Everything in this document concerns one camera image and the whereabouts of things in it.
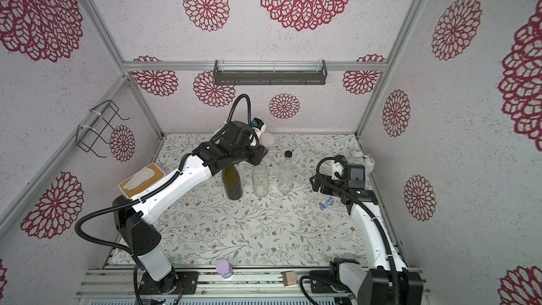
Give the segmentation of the white plush toy pink scarf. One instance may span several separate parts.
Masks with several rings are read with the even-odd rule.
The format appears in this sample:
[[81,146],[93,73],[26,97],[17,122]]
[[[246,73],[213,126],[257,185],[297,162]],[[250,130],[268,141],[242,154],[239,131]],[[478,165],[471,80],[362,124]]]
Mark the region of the white plush toy pink scarf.
[[[210,141],[216,143],[221,135],[224,134],[226,127],[227,123],[224,123],[224,126],[216,131],[216,133],[211,137]],[[276,137],[268,131],[266,125],[265,133],[258,140],[259,144],[265,146],[266,148],[272,148],[275,145]]]

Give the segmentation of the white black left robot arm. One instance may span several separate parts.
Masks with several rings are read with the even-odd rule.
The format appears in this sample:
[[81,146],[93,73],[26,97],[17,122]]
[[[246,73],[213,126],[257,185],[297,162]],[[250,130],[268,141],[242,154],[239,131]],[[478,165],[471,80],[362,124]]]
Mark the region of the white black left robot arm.
[[115,227],[128,244],[136,264],[151,280],[171,280],[174,269],[154,223],[187,192],[223,169],[240,162],[261,164],[268,153],[260,141],[265,130],[265,123],[258,118],[250,124],[229,121],[219,134],[183,156],[179,167],[154,185],[130,198],[120,196],[114,201],[114,206],[136,202],[114,212]]

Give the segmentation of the black wall shelf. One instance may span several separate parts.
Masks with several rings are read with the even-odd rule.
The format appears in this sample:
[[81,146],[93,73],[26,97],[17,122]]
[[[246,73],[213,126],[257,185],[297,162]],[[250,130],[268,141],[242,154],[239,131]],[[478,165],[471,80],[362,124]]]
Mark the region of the black wall shelf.
[[323,86],[327,80],[324,61],[308,65],[293,63],[227,65],[216,61],[213,79],[218,86]]

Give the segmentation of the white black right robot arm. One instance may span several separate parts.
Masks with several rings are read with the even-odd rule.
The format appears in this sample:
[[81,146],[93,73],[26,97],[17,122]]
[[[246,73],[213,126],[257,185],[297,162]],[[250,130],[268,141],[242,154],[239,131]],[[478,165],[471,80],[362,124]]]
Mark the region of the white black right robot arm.
[[317,164],[310,178],[311,187],[340,198],[366,245],[367,267],[353,259],[336,258],[330,261],[328,276],[305,275],[299,282],[310,280],[333,291],[350,292],[357,304],[421,304],[422,277],[410,271],[393,246],[374,192],[363,188],[365,167],[333,158],[340,168],[323,175],[320,167],[328,160],[324,158]]

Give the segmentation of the white alarm clock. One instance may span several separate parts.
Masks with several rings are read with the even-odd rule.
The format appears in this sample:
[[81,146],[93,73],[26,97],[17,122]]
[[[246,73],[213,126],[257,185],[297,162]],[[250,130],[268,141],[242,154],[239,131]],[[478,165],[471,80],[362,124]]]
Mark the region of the white alarm clock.
[[374,159],[364,151],[351,150],[347,160],[348,163],[351,164],[363,165],[367,175],[369,175],[375,167]]

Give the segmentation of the small wooden block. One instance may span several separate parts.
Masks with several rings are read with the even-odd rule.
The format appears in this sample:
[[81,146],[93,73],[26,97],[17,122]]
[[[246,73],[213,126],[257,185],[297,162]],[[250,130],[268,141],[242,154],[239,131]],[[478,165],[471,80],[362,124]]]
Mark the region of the small wooden block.
[[285,287],[297,284],[296,273],[294,271],[282,272],[282,282]]

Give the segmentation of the clear plastic bottle blue label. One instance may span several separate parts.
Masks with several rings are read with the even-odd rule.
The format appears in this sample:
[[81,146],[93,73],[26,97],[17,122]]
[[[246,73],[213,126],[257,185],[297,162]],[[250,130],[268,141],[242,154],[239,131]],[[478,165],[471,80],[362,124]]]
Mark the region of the clear plastic bottle blue label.
[[283,195],[291,192],[294,186],[295,165],[292,157],[285,158],[284,154],[282,162],[279,164],[278,189]]

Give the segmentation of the dark green wine bottle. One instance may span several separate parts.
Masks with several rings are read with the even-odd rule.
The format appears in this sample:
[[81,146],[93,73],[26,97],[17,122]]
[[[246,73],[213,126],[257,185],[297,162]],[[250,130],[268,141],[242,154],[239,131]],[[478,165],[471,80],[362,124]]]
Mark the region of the dark green wine bottle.
[[241,178],[234,165],[230,165],[222,170],[222,183],[229,200],[237,201],[243,196]]

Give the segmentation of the clear tall glass bottle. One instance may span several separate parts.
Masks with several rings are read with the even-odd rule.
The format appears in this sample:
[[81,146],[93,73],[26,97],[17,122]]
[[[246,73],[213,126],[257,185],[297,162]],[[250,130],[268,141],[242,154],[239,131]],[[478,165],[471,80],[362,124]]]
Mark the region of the clear tall glass bottle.
[[252,185],[254,194],[258,198],[266,197],[270,189],[270,175],[264,164],[253,167]]

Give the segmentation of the blue peeled label sticker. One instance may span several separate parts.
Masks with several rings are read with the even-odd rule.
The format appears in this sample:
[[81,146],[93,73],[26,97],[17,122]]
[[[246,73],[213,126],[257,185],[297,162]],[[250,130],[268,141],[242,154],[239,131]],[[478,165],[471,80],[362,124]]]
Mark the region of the blue peeled label sticker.
[[329,199],[326,200],[326,202],[320,203],[319,208],[321,210],[325,210],[326,208],[331,207],[333,205],[333,203],[334,203],[333,198],[329,198]]

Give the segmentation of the white tissue sheet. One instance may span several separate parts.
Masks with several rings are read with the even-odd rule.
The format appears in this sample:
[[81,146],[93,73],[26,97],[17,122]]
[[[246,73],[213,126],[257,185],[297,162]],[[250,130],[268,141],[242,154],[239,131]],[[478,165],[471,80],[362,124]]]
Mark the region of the white tissue sheet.
[[134,190],[137,189],[141,184],[146,182],[148,179],[152,178],[154,176],[155,172],[148,168],[144,167],[137,173],[135,173],[124,185],[124,189],[126,190]]

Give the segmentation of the purple small cup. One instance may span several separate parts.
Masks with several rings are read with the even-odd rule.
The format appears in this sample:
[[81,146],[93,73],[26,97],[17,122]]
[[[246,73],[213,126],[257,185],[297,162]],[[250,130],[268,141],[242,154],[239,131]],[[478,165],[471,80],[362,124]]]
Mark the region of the purple small cup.
[[229,279],[234,274],[231,264],[225,259],[217,262],[216,271],[224,279]]

